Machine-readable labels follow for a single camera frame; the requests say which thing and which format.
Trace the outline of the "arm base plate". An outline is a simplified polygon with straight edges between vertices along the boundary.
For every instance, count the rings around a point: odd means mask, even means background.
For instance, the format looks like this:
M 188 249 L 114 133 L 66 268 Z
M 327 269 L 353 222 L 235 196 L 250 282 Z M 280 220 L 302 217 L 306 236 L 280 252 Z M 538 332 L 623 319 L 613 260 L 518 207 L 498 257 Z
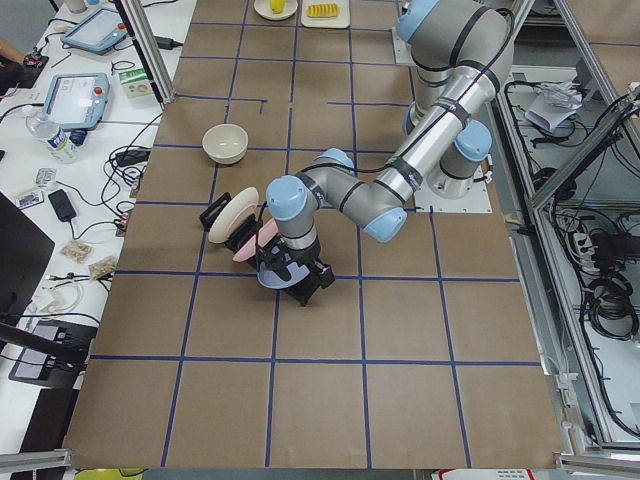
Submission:
M 457 153 L 444 154 L 414 194 L 416 209 L 425 213 L 491 214 L 482 162 Z
M 400 38 L 395 27 L 391 28 L 393 53 L 395 64 L 399 66 L 413 67 L 415 65 L 410 46 Z

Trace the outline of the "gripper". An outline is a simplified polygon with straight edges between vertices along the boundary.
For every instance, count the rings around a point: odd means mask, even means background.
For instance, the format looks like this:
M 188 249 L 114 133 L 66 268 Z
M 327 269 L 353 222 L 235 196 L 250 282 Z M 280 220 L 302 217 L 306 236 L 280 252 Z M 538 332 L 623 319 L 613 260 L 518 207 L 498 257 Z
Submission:
M 293 274 L 288 270 L 291 265 L 306 267 L 310 273 L 316 274 L 321 271 L 320 251 L 318 239 L 310 246 L 296 250 L 289 247 L 283 239 L 277 238 L 267 248 L 267 269 L 274 271 L 282 280 L 293 278 Z

